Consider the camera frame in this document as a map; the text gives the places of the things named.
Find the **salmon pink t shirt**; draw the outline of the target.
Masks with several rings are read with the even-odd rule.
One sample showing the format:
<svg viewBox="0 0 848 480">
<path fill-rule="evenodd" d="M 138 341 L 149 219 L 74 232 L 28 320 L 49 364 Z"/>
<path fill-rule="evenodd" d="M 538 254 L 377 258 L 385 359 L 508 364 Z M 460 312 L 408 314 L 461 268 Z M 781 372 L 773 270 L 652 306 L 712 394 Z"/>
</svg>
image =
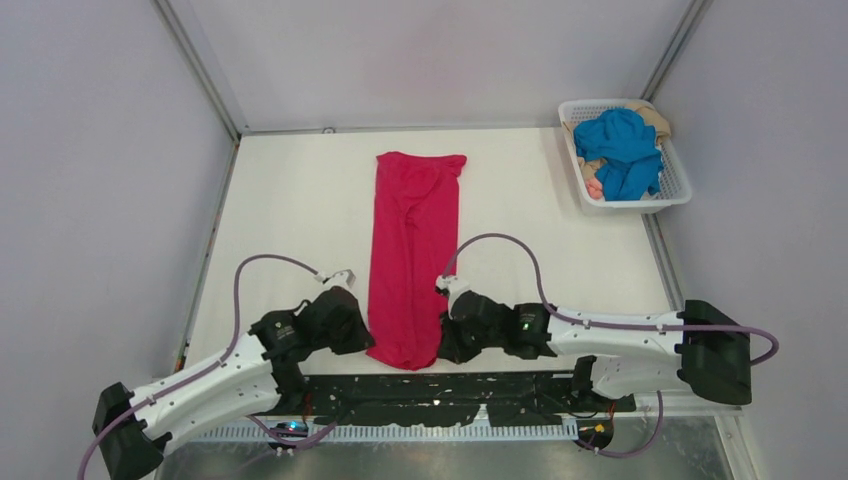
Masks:
<svg viewBox="0 0 848 480">
<path fill-rule="evenodd" d="M 603 185 L 596 177 L 586 180 L 585 185 L 590 198 L 596 201 L 604 199 Z"/>
</svg>

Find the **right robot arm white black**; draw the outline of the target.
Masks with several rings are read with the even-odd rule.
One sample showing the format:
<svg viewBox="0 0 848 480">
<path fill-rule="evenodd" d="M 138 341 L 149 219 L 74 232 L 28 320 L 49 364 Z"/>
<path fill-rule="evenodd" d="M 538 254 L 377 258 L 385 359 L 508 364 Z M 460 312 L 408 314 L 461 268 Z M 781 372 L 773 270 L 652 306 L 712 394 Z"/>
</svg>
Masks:
<svg viewBox="0 0 848 480">
<path fill-rule="evenodd" d="M 643 317 L 508 306 L 473 291 L 450 295 L 448 305 L 439 358 L 461 364 L 489 348 L 522 360 L 572 357 L 571 397 L 584 410 L 655 391 L 731 406 L 752 401 L 751 334 L 705 301 Z"/>
</svg>

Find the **beige t shirt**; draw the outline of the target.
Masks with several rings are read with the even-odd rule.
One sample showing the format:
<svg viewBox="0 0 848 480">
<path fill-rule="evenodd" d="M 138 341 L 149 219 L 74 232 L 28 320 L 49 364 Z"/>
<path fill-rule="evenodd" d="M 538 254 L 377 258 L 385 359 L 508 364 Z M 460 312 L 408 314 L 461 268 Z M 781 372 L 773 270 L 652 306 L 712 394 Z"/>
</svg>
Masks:
<svg viewBox="0 0 848 480">
<path fill-rule="evenodd" d="M 662 150 L 662 145 L 671 136 L 670 123 L 658 113 L 658 111 L 650 104 L 642 101 L 579 101 L 566 102 L 560 108 L 560 120 L 567 136 L 571 139 L 579 172 L 584 182 L 591 177 L 595 177 L 595 173 L 600 166 L 604 164 L 603 160 L 585 161 L 578 156 L 575 149 L 573 131 L 575 127 L 587 120 L 597 118 L 601 113 L 608 109 L 625 107 L 637 112 L 643 117 L 645 123 L 656 128 L 656 146 Z"/>
</svg>

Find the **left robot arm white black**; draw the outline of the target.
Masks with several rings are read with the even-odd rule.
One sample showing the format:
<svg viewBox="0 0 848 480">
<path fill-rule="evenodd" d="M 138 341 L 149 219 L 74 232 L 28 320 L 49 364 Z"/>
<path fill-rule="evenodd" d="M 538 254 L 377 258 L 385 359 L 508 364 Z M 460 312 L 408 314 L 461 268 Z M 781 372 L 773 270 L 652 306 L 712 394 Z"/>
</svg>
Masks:
<svg viewBox="0 0 848 480">
<path fill-rule="evenodd" d="M 112 479 L 141 479 L 188 441 L 239 417 L 298 412 L 307 398 L 299 368 L 313 352 L 374 344 L 356 297 L 341 286 L 291 310 L 266 313 L 231 350 L 151 384 L 101 391 L 92 430 Z"/>
</svg>

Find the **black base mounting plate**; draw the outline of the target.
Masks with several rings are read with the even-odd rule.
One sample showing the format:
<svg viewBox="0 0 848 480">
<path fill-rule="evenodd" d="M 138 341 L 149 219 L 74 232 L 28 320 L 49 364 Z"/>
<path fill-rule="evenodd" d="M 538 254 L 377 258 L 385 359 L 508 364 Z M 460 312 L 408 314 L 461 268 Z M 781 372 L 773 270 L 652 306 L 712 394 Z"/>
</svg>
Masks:
<svg viewBox="0 0 848 480">
<path fill-rule="evenodd" d="M 412 375 L 313 375 L 271 412 L 342 426 L 450 427 L 485 412 L 491 425 L 551 426 L 561 414 L 589 419 L 635 410 L 632 396 L 606 399 L 572 384 L 569 371 Z"/>
</svg>

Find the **blue t shirt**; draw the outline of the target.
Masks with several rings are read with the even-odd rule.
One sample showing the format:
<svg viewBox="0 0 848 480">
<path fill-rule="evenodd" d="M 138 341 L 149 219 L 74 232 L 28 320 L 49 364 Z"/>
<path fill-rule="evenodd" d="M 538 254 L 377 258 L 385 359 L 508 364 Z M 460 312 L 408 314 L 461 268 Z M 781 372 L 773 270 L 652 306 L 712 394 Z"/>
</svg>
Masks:
<svg viewBox="0 0 848 480">
<path fill-rule="evenodd" d="M 587 162 L 604 161 L 595 177 L 603 185 L 605 200 L 638 201 L 659 193 L 664 163 L 656 128 L 637 112 L 608 109 L 578 124 L 573 137 L 578 156 Z"/>
</svg>

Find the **white plastic basket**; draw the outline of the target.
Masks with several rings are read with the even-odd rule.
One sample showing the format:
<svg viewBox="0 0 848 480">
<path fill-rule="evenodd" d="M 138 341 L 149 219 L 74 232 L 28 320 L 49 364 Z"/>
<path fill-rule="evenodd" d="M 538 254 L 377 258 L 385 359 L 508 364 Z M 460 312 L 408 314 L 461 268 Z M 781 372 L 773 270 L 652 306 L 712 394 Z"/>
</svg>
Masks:
<svg viewBox="0 0 848 480">
<path fill-rule="evenodd" d="M 558 115 L 585 214 L 654 214 L 691 200 L 670 123 L 653 104 L 572 100 Z"/>
</svg>

